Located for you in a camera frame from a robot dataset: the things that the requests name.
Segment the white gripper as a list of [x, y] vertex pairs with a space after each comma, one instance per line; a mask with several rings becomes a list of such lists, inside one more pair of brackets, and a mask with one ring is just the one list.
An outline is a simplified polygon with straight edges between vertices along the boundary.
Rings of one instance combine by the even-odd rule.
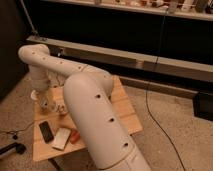
[[33, 90], [31, 92], [31, 99], [37, 102], [43, 111], [53, 111], [55, 109], [56, 103], [51, 89], [42, 92]]

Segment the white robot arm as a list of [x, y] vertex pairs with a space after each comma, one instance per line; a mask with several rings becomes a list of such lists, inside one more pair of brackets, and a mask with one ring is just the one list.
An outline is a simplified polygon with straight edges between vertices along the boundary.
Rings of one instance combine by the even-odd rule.
[[66, 78], [63, 99], [98, 171], [151, 171], [110, 102], [113, 76], [106, 70], [50, 54], [44, 44], [24, 45], [19, 58], [29, 66], [39, 105], [48, 109], [48, 71]]

